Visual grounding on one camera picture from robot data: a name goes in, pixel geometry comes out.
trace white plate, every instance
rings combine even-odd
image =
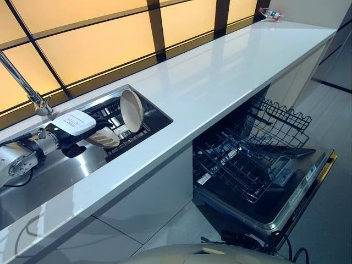
[[[136,133],[143,123],[143,107],[138,95],[124,90],[120,98],[121,115],[126,127]]]

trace cabinet door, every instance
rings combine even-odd
[[[192,148],[188,147],[96,217],[144,244],[192,198]]]
[[[304,61],[271,83],[266,98],[287,106],[287,108],[292,107],[308,80],[310,80],[324,50],[325,45],[315,50]]]
[[[116,263],[130,257],[140,246],[137,241],[95,219],[38,263]]]

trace cable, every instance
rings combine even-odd
[[[22,184],[19,184],[19,185],[9,185],[9,184],[4,184],[3,186],[4,186],[4,187],[10,187],[10,188],[18,188],[18,187],[22,187],[22,186],[24,186],[24,185],[27,185],[27,184],[31,181],[32,177],[33,177],[33,169],[31,169],[31,172],[30,172],[29,178],[28,178],[28,180],[27,180],[25,183],[22,183]]]
[[[31,133],[27,133],[27,134],[24,134],[22,136],[15,137],[14,139],[10,139],[10,140],[7,140],[7,141],[4,141],[4,142],[0,143],[0,147],[4,146],[6,144],[9,144],[9,143],[15,143],[17,141],[29,139],[31,137],[33,137],[33,135]]]
[[[274,256],[278,252],[276,249],[275,242],[279,236],[282,236],[286,240],[287,246],[288,246],[288,259],[289,259],[289,261],[292,261],[293,252],[292,252],[291,242],[288,239],[288,237],[285,234],[283,234],[281,231],[275,231],[270,234],[267,241],[265,241],[265,244],[262,248],[262,252],[264,252],[268,255]]]
[[[301,248],[297,251],[296,255],[293,257],[293,260],[292,260],[292,261],[293,261],[294,263],[296,263],[296,261],[297,261],[299,255],[300,255],[303,251],[304,251],[304,253],[305,253],[305,255],[306,255],[306,264],[309,264],[308,250],[306,250],[304,247],[301,247]]]
[[[290,242],[290,240],[288,239],[288,237],[285,234],[283,234],[283,237],[285,238],[285,240],[287,242],[289,261],[292,261],[292,245],[291,245],[291,242]]]

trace dish rack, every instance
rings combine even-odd
[[[148,112],[152,110],[150,104],[144,104],[144,111]],[[121,108],[120,108],[120,97],[113,97],[104,103],[100,103],[96,106],[90,107],[85,112],[89,112],[92,115],[98,116],[99,118],[106,118],[112,124],[111,129],[120,138],[120,144],[115,148],[104,148],[108,157],[107,161],[110,161],[116,157],[116,155],[125,152],[138,142],[149,137],[153,134],[151,128],[146,123],[143,123],[140,130],[137,133],[132,133],[124,124]]]
[[[283,186],[279,173],[293,173],[285,167],[309,139],[304,131],[310,122],[311,117],[255,96],[245,119],[205,132],[194,144],[195,177],[218,177],[255,203],[272,184]]]

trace metal rod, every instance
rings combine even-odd
[[[36,92],[29,83],[23,78],[23,76],[18,72],[11,61],[6,57],[6,55],[0,50],[0,61],[6,68],[6,70],[12,75],[12,77],[19,83],[23,90],[27,93],[28,99],[35,105],[36,113],[40,116],[53,115],[54,110],[49,106],[48,97],[46,100]]]
[[[0,51],[0,61],[4,65],[7,71],[12,75],[13,78],[21,85],[21,87],[28,94],[29,99],[39,105],[43,98],[33,90],[29,83],[22,77],[22,75],[17,71],[15,66],[10,62],[6,55]]]

